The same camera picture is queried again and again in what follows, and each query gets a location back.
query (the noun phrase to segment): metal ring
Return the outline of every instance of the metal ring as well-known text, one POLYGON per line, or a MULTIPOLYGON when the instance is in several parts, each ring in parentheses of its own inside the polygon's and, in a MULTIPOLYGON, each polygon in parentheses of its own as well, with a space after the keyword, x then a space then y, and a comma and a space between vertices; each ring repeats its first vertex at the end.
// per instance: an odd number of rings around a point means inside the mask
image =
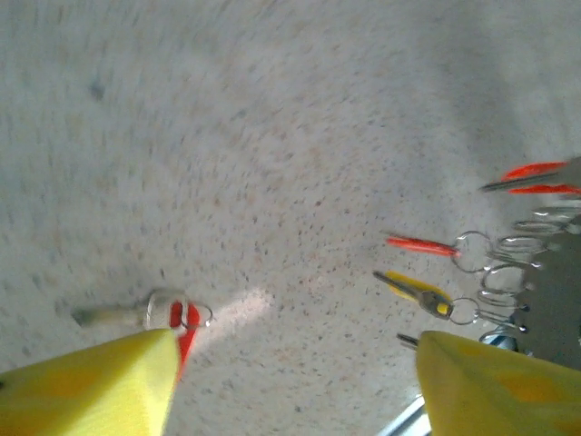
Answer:
POLYGON ((483 290, 486 290, 486 292, 488 293, 494 293, 496 295, 516 295, 517 293, 520 292, 520 290, 518 292, 515 291, 507 291, 505 289, 499 289, 499 288, 493 288, 491 286, 488 285, 488 279, 490 276, 508 269, 508 268, 516 268, 521 270, 522 272, 524 272, 526 270, 526 265, 529 265, 530 263, 527 264, 523 264, 523 263, 503 263, 502 265, 498 265, 495 266, 494 268, 490 268, 489 270, 487 270, 483 275, 482 275, 482 279, 480 280, 480 288, 483 290))
POLYGON ((488 304, 489 306, 495 307, 516 307, 514 302, 507 302, 506 300, 502 300, 499 298, 494 298, 491 295, 501 296, 504 295, 505 297, 511 298, 513 301, 517 296, 517 292, 505 291, 503 293, 499 292, 490 292, 488 289, 480 289, 477 292, 477 298, 483 302, 484 304, 488 304))
POLYGON ((547 236, 555 233, 561 233, 565 227, 566 226, 563 225, 563 223, 555 223, 553 221, 528 220, 517 221, 512 224, 513 230, 517 232, 544 234, 547 236))
POLYGON ((149 324, 151 322, 153 305, 156 301, 156 298, 159 298, 159 297, 166 298, 167 300, 173 299, 172 303, 174 303, 175 301, 179 301, 182 304, 182 317, 180 319, 180 324, 176 327, 172 327, 172 330, 174 330, 178 334, 182 333, 181 329, 196 330, 199 328, 208 327, 212 323, 212 321, 214 320, 214 315, 213 315, 212 309, 209 306, 207 306, 206 304, 193 302, 193 301, 189 300, 188 295, 185 293, 185 291, 183 291, 181 289, 173 289, 173 288, 157 288, 157 289, 154 289, 152 291, 152 293, 149 297, 149 301, 147 302, 147 313, 145 315, 145 328, 146 329, 149 328, 149 324), (189 324, 188 323, 188 311, 187 311, 187 309, 188 309, 188 306, 190 304, 193 304, 194 306, 200 306, 200 307, 203 307, 204 309, 206 309, 209 313, 208 319, 202 323, 199 323, 199 324, 189 324))
POLYGON ((519 331, 522 333, 528 332, 528 328, 525 325, 516 325, 511 320, 509 316, 501 315, 500 313, 492 311, 483 311, 478 309, 478 318, 484 321, 489 321, 496 324, 498 327, 503 327, 511 329, 513 332, 519 331))
POLYGON ((478 306, 478 302, 476 300, 474 300, 473 298, 469 298, 469 297, 459 297, 455 300, 452 300, 451 302, 452 306, 454 307, 454 311, 452 311, 452 313, 450 314, 450 321, 456 325, 469 325, 469 324, 473 324, 474 322, 476 322, 476 320, 478 319, 478 313, 480 312, 480 306, 478 306), (466 302, 472 302, 474 303, 474 312, 472 314, 472 318, 469 321, 458 321, 455 320, 453 318, 454 313, 456 313, 456 303, 457 302, 462 302, 462 301, 466 301, 466 302))
MULTIPOLYGON (((458 245, 464 241, 465 239, 467 239, 471 234, 475 234, 478 236, 481 236, 482 238, 484 238, 486 245, 487 245, 487 253, 492 251, 492 241, 490 240, 490 238, 488 237, 487 234, 479 232, 478 230, 468 230, 467 232, 463 232, 460 236, 458 236, 454 242, 454 248, 458 247, 458 245)), ((467 268, 464 268, 462 265, 460 265, 458 258, 461 257, 460 256, 453 256, 450 259, 452 260, 452 262, 456 265, 456 267, 462 271, 463 273, 468 273, 468 274, 473 274, 473 273, 481 273, 483 271, 485 271, 486 269, 488 269, 490 267, 490 265, 492 264, 492 259, 490 259, 488 261, 488 263, 484 264, 483 266, 479 267, 479 268, 475 268, 473 270, 469 270, 467 268)))
POLYGON ((214 321, 214 312, 212 311, 212 309, 210 308, 210 306, 208 306, 207 304, 203 304, 201 302, 193 302, 193 301, 188 301, 189 304, 193 304, 196 307, 203 307, 205 310, 208 311, 208 318, 204 321, 201 322, 199 324, 189 324, 187 322, 184 322, 183 317, 182 317, 182 327, 185 328, 185 330, 197 330, 197 329, 201 329, 204 327, 208 327, 210 326, 210 324, 212 324, 212 322, 214 321))
POLYGON ((497 240, 496 248, 508 254, 534 255, 545 252, 547 245, 536 236, 505 236, 497 240))

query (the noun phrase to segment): speckled floor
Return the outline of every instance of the speckled floor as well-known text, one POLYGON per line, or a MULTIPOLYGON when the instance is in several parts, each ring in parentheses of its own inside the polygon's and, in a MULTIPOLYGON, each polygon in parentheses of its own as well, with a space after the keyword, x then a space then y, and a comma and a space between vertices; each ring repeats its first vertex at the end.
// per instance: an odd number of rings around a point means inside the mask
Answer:
POLYGON ((218 321, 168 435, 377 433, 419 393, 396 332, 487 328, 376 282, 478 288, 379 232, 523 217, 534 200, 476 190, 580 150, 579 19, 572 0, 10 0, 0 371, 127 332, 70 307, 170 284, 218 321))

